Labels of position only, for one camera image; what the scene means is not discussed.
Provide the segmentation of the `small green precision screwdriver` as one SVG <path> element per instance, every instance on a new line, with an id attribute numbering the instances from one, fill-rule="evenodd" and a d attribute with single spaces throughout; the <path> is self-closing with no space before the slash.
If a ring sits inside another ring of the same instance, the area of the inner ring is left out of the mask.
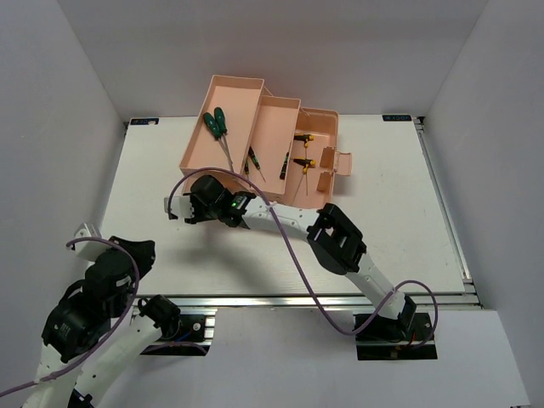
<path id="1" fill-rule="evenodd" d="M 260 163 L 258 161 L 258 158 L 253 150 L 252 147 L 249 147 L 248 149 L 248 155 L 249 155 L 249 158 L 251 159 L 253 165 L 255 166 L 255 168 L 258 170 L 259 174 L 261 175 L 262 179 L 265 180 L 265 177 L 264 177 L 264 174 L 262 172 L 262 168 L 260 166 Z"/>
<path id="2" fill-rule="evenodd" d="M 281 170 L 280 170 L 280 179 L 281 180 L 286 179 L 286 170 L 287 170 L 287 165 L 288 165 L 288 162 L 289 162 L 289 155 L 290 155 L 290 152 L 288 151 L 286 153 L 284 161 L 282 163 L 282 167 L 281 167 Z"/>

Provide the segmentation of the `pink plastic toolbox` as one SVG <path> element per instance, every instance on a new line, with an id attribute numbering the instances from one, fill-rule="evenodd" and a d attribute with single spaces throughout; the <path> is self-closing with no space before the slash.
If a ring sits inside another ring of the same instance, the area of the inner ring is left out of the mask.
<path id="1" fill-rule="evenodd" d="M 249 178 L 271 201 L 295 207 L 317 208 L 332 198 L 338 176 L 349 176 L 352 156 L 337 147 L 338 114 L 334 110 L 304 107 L 300 99 L 274 96 L 261 78 L 214 75 L 199 112 L 195 128 L 182 156 L 179 168 L 192 174 L 206 167 L 223 184 L 233 190 L 246 189 L 247 184 L 222 171 L 230 169 L 218 141 L 208 131 L 202 115 L 221 107 L 225 114 L 229 151 L 234 171 L 242 176 L 248 149 L 252 147 L 265 180 L 249 158 Z M 297 198 L 293 195 L 301 177 L 302 167 L 293 158 L 304 158 L 302 141 L 296 133 L 310 133 L 308 158 L 316 161 L 309 170 L 309 194 L 301 185 Z M 286 179 L 280 179 L 282 163 L 290 152 Z"/>

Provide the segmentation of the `green screwdriver short shaft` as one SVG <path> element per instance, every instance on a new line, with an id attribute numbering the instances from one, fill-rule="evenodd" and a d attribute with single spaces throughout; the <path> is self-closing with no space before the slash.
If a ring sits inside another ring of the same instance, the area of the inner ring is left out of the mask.
<path id="1" fill-rule="evenodd" d="M 214 139 L 219 142 L 220 132 L 218 130 L 218 125 L 215 122 L 213 113 L 205 112 L 202 115 L 202 119 L 203 119 L 204 124 L 206 125 L 208 131 L 211 133 L 211 135 L 214 137 Z"/>

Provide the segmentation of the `green screwdriver long shaft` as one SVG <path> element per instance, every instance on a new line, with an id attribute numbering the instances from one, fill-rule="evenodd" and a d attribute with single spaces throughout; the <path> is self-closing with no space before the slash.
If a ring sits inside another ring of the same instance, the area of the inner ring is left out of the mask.
<path id="1" fill-rule="evenodd" d="M 225 152 L 225 154 L 226 154 L 226 156 L 228 158 L 228 161 L 229 161 L 229 169 L 230 169 L 231 172 L 233 172 L 234 171 L 233 161 L 232 161 L 232 158 L 231 158 L 228 142 L 226 140 L 226 134 L 227 134 L 228 130 L 227 130 L 227 127 L 226 127 L 226 120 L 225 120 L 224 111 L 222 110 L 221 107 L 217 106 L 213 110 L 213 115 L 214 115 L 215 122 L 218 125 L 218 130 L 220 132 L 219 142 L 224 147 L 224 152 Z"/>

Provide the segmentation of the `yellow black T-handle key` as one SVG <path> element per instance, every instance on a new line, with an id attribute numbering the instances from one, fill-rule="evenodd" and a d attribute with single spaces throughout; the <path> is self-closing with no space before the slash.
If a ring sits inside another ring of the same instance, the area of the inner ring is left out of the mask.
<path id="1" fill-rule="evenodd" d="M 294 135 L 294 140 L 303 142 L 304 158 L 308 158 L 309 142 L 314 140 L 314 136 L 310 133 L 296 133 Z"/>
<path id="2" fill-rule="evenodd" d="M 309 158 L 294 158 L 293 162 L 301 166 L 302 172 L 301 177 L 299 179 L 297 188 L 295 190 L 295 193 L 293 195 L 293 199 L 296 199 L 298 196 L 298 192 L 300 190 L 300 187 L 302 184 L 304 184 L 304 192 L 307 196 L 309 194 L 309 170 L 314 169 L 316 166 L 316 161 Z"/>

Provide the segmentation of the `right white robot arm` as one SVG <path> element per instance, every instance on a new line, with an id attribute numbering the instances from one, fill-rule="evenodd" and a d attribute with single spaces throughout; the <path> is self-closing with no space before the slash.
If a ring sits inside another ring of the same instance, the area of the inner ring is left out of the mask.
<path id="1" fill-rule="evenodd" d="M 411 337 L 417 306 L 375 265 L 362 233 L 338 206 L 289 207 L 269 201 L 257 186 L 234 192 L 205 174 L 189 192 L 167 198 L 165 208 L 170 218 L 181 217 L 187 224 L 218 220 L 231 228 L 279 231 L 285 241 L 306 241 L 322 268 L 347 278 L 374 306 L 362 329 L 383 341 Z"/>

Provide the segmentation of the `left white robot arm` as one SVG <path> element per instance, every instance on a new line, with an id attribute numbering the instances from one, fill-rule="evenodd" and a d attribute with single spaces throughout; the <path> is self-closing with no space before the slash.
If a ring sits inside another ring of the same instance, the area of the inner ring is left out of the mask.
<path id="1" fill-rule="evenodd" d="M 159 339 L 181 327 L 177 306 L 162 295 L 137 302 L 133 323 L 95 361 L 85 358 L 101 346 L 127 316 L 138 284 L 155 262 L 154 241 L 112 236 L 76 238 L 73 250 L 91 266 L 70 285 L 50 312 L 42 331 L 41 361 L 27 407 L 96 407 L 129 363 Z"/>

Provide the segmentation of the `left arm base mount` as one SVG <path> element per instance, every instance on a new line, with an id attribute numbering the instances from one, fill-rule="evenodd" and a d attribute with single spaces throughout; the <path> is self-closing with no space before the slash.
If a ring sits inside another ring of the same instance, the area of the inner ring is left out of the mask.
<path id="1" fill-rule="evenodd" d="M 161 337 L 146 346 L 141 355 L 204 356 L 210 349 L 214 317 L 208 312 L 181 309 L 170 299 L 155 295 L 138 300 L 131 322 L 138 316 L 150 317 L 161 331 Z"/>

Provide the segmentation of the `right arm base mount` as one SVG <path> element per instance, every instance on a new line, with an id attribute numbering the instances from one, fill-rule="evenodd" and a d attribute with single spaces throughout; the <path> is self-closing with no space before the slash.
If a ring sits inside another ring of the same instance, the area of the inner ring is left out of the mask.
<path id="1" fill-rule="evenodd" d="M 378 316 L 355 337 L 358 361 L 437 360 L 429 313 L 416 313 L 407 333 Z"/>

